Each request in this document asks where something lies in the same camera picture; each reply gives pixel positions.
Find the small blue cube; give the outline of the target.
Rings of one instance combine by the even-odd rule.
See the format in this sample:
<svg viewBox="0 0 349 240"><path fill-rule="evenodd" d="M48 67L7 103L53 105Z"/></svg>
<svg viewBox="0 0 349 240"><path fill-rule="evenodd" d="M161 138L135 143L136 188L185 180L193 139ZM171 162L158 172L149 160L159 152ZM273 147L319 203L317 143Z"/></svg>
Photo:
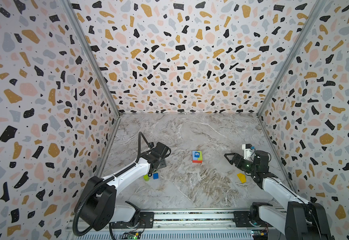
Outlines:
<svg viewBox="0 0 349 240"><path fill-rule="evenodd" d="M152 176L153 176L153 179L154 179L154 180L156 180L156 179L159 178L158 173L153 173Z"/></svg>

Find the light blue block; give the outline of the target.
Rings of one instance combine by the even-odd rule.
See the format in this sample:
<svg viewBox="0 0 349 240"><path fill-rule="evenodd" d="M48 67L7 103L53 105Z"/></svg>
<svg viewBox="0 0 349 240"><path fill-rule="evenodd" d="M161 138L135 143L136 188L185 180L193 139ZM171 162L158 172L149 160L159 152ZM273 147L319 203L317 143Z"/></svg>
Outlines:
<svg viewBox="0 0 349 240"><path fill-rule="evenodd" d="M192 158L193 158L193 160L197 160L197 152L196 151L192 151Z"/></svg>

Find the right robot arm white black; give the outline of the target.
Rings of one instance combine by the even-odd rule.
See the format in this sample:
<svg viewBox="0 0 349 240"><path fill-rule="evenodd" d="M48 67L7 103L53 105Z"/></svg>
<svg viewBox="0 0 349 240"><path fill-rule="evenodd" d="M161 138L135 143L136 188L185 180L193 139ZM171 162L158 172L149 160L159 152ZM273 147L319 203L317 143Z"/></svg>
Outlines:
<svg viewBox="0 0 349 240"><path fill-rule="evenodd" d="M252 225L265 222L276 228L287 240L330 240L332 234L325 208L292 191L269 171L271 154L244 145L244 155L228 153L224 157L237 169L252 178L259 188L270 194L284 209L254 202L250 207Z"/></svg>

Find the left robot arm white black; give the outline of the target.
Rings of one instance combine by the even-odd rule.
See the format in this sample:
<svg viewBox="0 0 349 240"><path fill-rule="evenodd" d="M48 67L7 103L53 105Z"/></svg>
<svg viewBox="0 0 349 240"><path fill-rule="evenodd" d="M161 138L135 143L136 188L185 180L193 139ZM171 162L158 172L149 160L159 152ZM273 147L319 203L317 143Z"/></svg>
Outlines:
<svg viewBox="0 0 349 240"><path fill-rule="evenodd" d="M171 149L158 142L148 151L139 152L135 161L118 172L103 178L90 178L74 208L73 234L80 237L91 230L100 231L112 223L140 227L141 209L129 201L122 203L117 197L137 179L166 167L165 159L170 154Z"/></svg>

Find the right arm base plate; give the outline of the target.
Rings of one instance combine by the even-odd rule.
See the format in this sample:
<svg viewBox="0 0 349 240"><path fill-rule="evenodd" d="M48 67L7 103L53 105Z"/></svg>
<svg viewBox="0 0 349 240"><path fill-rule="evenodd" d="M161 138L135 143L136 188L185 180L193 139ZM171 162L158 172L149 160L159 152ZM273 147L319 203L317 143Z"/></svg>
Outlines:
<svg viewBox="0 0 349 240"><path fill-rule="evenodd" d="M235 223L236 228L258 228L258 227L265 227L266 223L258 220L252 220L250 218L250 212L249 211L233 211L233 222Z"/></svg>

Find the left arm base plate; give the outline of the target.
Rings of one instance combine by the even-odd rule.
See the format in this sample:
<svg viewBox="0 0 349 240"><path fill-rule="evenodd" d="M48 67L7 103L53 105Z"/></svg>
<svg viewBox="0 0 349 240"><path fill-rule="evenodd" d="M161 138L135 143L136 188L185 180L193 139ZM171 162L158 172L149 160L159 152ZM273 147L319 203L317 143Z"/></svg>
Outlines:
<svg viewBox="0 0 349 240"><path fill-rule="evenodd" d="M113 222L113 229L152 229L154 223L154 212L139 212L134 214L129 222Z"/></svg>

